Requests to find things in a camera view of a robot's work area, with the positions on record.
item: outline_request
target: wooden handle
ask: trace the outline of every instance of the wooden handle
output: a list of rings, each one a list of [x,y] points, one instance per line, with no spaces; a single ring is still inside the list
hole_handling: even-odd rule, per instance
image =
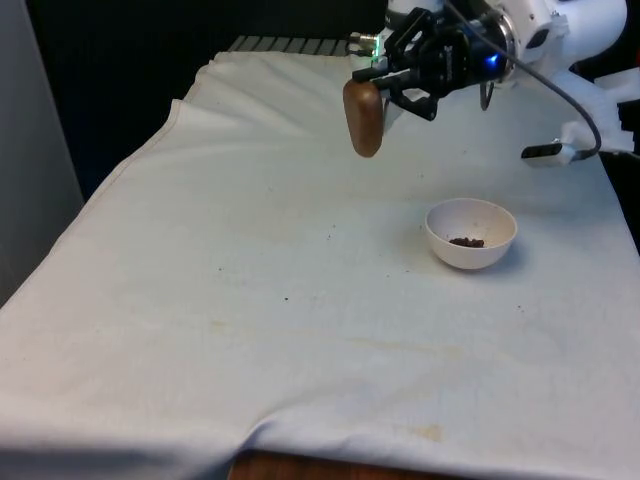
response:
[[[380,91],[371,82],[349,80],[342,91],[344,112],[355,151],[373,157],[382,145],[384,114]]]

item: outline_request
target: black cable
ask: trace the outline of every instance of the black cable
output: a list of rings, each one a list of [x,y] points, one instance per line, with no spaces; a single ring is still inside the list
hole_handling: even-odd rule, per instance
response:
[[[595,138],[596,144],[593,148],[589,150],[580,150],[576,152],[576,156],[574,157],[574,160],[584,160],[585,158],[592,157],[594,155],[597,155],[600,152],[600,149],[602,148],[602,135],[600,134],[600,130],[598,129],[596,122],[594,122],[589,112],[587,112],[585,108],[582,105],[580,105],[575,98],[573,98],[567,92],[562,90],[560,87],[558,87],[555,83],[553,83],[551,80],[546,78],[544,75],[541,75],[540,73],[536,72],[533,68],[529,67],[526,63],[518,60],[514,55],[511,55],[510,53],[506,52],[504,49],[500,48],[498,45],[496,45],[491,40],[489,40],[484,35],[482,35],[480,32],[478,32],[476,28],[471,24],[471,22],[469,22],[469,20],[467,20],[465,16],[462,15],[462,13],[460,13],[460,10],[458,10],[451,3],[450,0],[444,0],[444,4],[446,8],[448,8],[449,11],[451,11],[451,13],[454,16],[456,16],[458,20],[460,20],[471,31],[471,33],[473,33],[476,37],[478,37],[480,41],[482,41],[484,44],[486,44],[487,46],[495,50],[497,53],[505,57],[507,60],[510,60],[511,62],[513,62],[514,65],[524,70],[526,73],[528,73],[533,78],[535,78],[540,83],[542,83],[545,87],[547,87],[551,91],[558,94],[569,105],[575,108],[578,111],[578,113],[582,116],[582,118],[585,119],[585,121],[589,125],[589,128],[591,128],[591,131],[593,132],[593,136]]]

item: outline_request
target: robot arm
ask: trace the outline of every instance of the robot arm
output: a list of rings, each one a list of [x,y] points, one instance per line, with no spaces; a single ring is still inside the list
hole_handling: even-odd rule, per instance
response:
[[[601,149],[633,150],[632,134],[621,130],[617,103],[640,98],[640,71],[596,84],[569,71],[617,40],[626,21],[625,0],[421,0],[429,8],[398,11],[412,3],[417,1],[390,1],[387,28],[378,38],[384,53],[372,52],[371,67],[354,72],[352,84],[370,82],[401,108],[433,121],[440,100],[454,90],[480,85],[486,109],[494,83],[535,79],[582,118],[565,125],[560,140],[526,148],[527,163],[566,165]],[[428,96],[411,100],[409,89]],[[361,125],[349,120],[350,127]]]

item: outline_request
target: dark granules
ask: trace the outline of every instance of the dark granules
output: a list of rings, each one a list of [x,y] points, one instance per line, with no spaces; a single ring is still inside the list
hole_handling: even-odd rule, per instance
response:
[[[449,243],[458,245],[459,247],[484,248],[484,240],[476,240],[475,238],[454,238]]]

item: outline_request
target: green light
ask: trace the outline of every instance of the green light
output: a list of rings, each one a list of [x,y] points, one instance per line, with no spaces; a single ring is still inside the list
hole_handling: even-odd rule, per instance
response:
[[[381,47],[380,35],[376,35],[376,46],[373,50],[373,58],[371,59],[372,64],[377,63],[378,59],[380,58],[380,54],[381,54],[380,47]]]

